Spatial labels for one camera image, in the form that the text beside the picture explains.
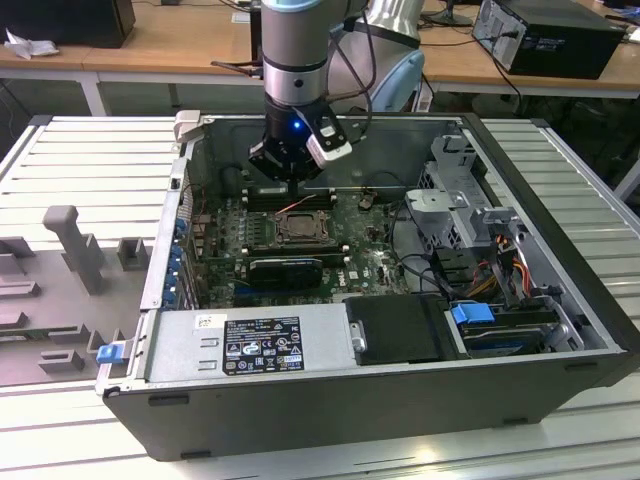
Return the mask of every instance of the blue latch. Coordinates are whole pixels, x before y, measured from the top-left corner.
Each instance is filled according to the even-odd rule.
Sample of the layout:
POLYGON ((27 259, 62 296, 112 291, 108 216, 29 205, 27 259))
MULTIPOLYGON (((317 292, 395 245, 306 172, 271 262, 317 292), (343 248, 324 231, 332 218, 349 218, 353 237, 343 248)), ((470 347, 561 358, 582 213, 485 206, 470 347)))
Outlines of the blue latch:
POLYGON ((187 231, 187 222, 182 218, 176 218, 176 230, 180 233, 184 233, 187 231))
POLYGON ((109 344, 103 345, 98 349, 98 355, 96 361, 99 364, 103 363, 124 363, 124 345, 123 344, 109 344))
POLYGON ((169 287, 175 287, 177 283, 178 277, 172 273, 164 277, 164 284, 169 287))
POLYGON ((180 258, 182 257, 182 252, 183 252, 182 247, 178 245, 171 245, 170 255, 172 257, 180 258))
POLYGON ((456 324, 492 323, 496 321, 491 307, 486 303, 460 303, 451 309, 456 324))
POLYGON ((169 258, 169 272, 177 272, 182 267, 182 263, 177 258, 169 258))
POLYGON ((173 305, 173 302, 176 301, 175 292, 172 292, 171 290, 165 290, 164 292, 162 292, 162 300, 169 305, 173 305))

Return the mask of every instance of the black plastic cover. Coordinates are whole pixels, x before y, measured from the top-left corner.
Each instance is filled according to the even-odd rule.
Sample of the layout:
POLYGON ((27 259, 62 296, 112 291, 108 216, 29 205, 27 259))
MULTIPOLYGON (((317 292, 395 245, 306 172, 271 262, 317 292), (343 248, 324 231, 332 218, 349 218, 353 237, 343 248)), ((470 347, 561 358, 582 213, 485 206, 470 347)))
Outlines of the black plastic cover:
POLYGON ((446 302, 418 295, 352 297, 345 300, 350 323, 362 324, 366 352, 358 365, 456 360, 446 302))

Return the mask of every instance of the table leg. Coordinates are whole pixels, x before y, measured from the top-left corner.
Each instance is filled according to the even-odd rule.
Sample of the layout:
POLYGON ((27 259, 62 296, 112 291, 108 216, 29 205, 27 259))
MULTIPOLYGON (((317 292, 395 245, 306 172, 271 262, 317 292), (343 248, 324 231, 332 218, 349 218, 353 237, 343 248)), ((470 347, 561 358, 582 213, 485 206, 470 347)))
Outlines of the table leg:
POLYGON ((180 111, 180 97, 178 95, 178 87, 175 83, 169 85, 169 98, 171 99, 171 109, 173 113, 180 111))
POLYGON ((111 115, 109 106, 102 98, 102 93, 100 92, 100 80, 98 79, 98 75, 93 72, 86 72, 86 75, 83 75, 78 81, 82 87, 82 91, 84 92, 87 105, 89 105, 91 115, 94 117, 106 117, 111 115))

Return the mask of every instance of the red wire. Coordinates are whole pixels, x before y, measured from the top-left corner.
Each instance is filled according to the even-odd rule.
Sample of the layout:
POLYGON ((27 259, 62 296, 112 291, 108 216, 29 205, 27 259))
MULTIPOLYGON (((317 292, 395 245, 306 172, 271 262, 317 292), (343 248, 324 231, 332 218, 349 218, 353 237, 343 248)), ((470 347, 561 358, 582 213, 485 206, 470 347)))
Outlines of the red wire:
POLYGON ((287 212, 289 210, 291 210, 292 208, 297 207, 298 205, 300 205, 302 202, 305 202, 307 200, 309 200, 310 198, 314 198, 317 197, 317 195, 309 195, 308 197, 304 197, 302 200, 300 200, 299 202, 296 203, 292 203, 291 205, 289 205, 288 207, 284 207, 282 210, 276 212, 276 215, 280 215, 281 213, 287 212))

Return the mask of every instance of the power supply label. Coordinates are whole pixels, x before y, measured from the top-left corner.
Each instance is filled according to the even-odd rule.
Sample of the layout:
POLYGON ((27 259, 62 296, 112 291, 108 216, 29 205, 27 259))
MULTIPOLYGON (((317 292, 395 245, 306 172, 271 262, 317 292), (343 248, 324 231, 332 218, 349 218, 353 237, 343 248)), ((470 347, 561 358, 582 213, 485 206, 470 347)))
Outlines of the power supply label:
POLYGON ((222 370, 227 375, 304 370, 300 318, 226 321, 222 370))

